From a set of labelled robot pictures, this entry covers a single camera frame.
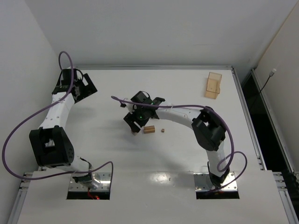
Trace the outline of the dark striped wood block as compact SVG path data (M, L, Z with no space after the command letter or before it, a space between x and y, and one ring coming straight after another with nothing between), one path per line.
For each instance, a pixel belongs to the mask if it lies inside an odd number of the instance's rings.
M156 129L155 126L145 126L143 128L144 134L155 133Z

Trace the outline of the clear amber plastic box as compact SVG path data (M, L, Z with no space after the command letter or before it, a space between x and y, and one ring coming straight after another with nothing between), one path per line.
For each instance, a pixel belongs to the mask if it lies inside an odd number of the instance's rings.
M209 72L205 91L206 98L217 99L220 94L221 80L222 74Z

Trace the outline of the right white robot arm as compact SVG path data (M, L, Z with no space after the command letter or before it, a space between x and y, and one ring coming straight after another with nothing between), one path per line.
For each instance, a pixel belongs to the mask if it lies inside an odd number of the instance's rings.
M164 98L151 99L142 91L131 99L124 99L121 107L128 109L124 121L134 134L139 133L150 119L169 120L192 129L197 143L206 151L212 184L217 188L221 186L229 173L229 165L221 162L225 158L223 143L226 128L212 108L198 110L190 106L176 107Z

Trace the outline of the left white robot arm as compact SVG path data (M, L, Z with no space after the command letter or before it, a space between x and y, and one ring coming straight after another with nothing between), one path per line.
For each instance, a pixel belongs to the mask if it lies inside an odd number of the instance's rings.
M78 69L63 69L52 92L53 106L39 128L29 133L38 166L72 172L74 181L82 185L94 181L89 173L92 165L75 154L64 129L73 105L96 92L88 74Z

